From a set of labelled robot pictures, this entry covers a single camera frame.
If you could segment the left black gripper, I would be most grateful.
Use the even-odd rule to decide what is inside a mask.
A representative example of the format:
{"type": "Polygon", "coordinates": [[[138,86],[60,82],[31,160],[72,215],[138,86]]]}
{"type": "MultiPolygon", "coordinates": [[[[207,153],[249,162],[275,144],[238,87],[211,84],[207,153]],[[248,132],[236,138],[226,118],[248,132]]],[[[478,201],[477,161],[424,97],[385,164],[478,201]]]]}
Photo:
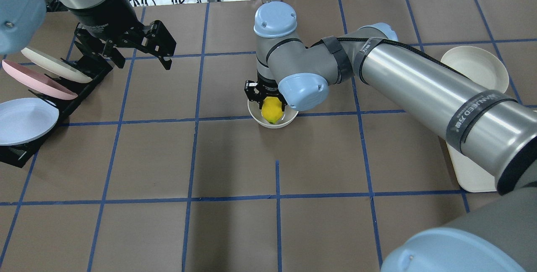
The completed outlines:
{"type": "MultiPolygon", "coordinates": [[[[172,66],[176,40],[161,20],[144,25],[128,0],[104,0],[85,9],[73,10],[79,23],[90,35],[119,48],[136,48],[158,58],[164,69],[172,66]]],[[[120,52],[110,54],[111,61],[123,68],[126,58],[120,52]]]]}

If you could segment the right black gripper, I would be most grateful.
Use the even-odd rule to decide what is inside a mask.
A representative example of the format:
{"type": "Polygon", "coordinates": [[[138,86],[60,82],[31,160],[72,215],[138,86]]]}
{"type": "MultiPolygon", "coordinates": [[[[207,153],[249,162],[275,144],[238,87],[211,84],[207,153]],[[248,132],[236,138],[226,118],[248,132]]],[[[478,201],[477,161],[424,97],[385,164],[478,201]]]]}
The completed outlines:
{"type": "Polygon", "coordinates": [[[244,92],[250,102],[257,103],[259,110],[262,110],[266,97],[277,97],[281,103],[280,109],[282,114],[286,111],[287,102],[280,93],[275,80],[265,77],[258,77],[257,81],[246,80],[244,83],[244,92]]]}

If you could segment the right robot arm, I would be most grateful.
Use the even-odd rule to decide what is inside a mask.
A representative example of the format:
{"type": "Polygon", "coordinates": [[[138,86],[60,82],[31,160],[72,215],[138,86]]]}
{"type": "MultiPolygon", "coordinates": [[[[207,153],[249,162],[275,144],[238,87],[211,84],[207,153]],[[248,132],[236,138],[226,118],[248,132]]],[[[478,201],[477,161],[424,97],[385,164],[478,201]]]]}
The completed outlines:
{"type": "Polygon", "coordinates": [[[255,13],[258,103],[273,94],[295,111],[326,100],[329,85],[357,76],[495,178],[497,201],[422,231],[392,251],[383,272],[535,272],[535,111],[397,41],[385,23],[307,48],[295,10],[263,3],[255,13]]]}

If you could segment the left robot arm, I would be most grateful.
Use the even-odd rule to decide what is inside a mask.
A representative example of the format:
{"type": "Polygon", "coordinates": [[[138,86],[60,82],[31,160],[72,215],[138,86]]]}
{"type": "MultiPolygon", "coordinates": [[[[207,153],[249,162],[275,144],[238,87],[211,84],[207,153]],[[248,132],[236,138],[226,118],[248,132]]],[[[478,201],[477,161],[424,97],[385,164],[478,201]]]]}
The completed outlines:
{"type": "MultiPolygon", "coordinates": [[[[76,47],[83,56],[109,58],[122,68],[125,58],[119,48],[134,48],[159,59],[167,70],[176,41],[167,27],[155,20],[145,26],[128,0],[59,0],[78,19],[74,31],[76,47]]],[[[1,0],[0,52],[21,51],[42,25],[48,0],[1,0]]]]}

